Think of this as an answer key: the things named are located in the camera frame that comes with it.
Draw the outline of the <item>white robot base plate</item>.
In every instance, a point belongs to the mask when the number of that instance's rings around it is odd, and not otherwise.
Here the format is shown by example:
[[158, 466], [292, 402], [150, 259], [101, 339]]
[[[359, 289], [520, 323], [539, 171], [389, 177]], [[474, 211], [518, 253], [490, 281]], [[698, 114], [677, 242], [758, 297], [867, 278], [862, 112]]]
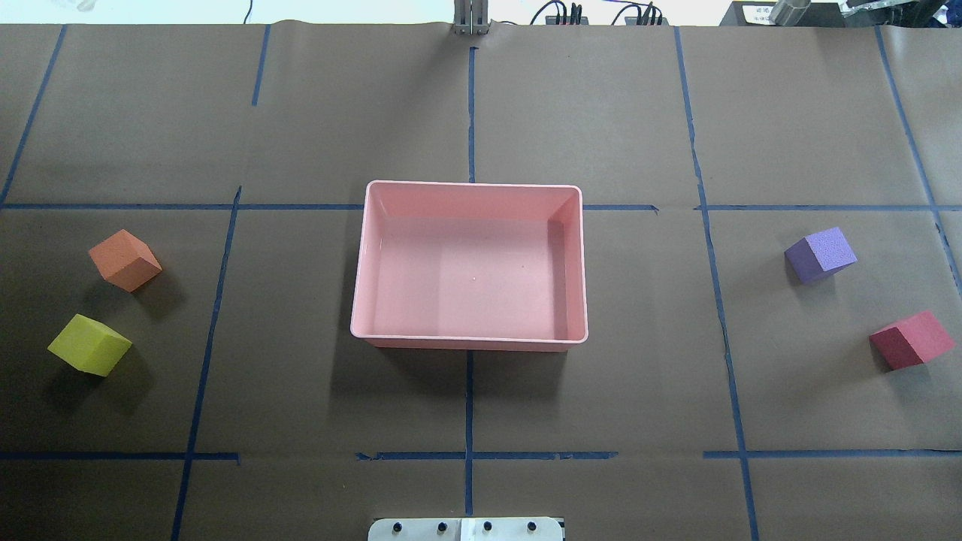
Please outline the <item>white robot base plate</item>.
[[377, 519], [368, 540], [564, 540], [562, 519], [533, 517], [459, 517]]

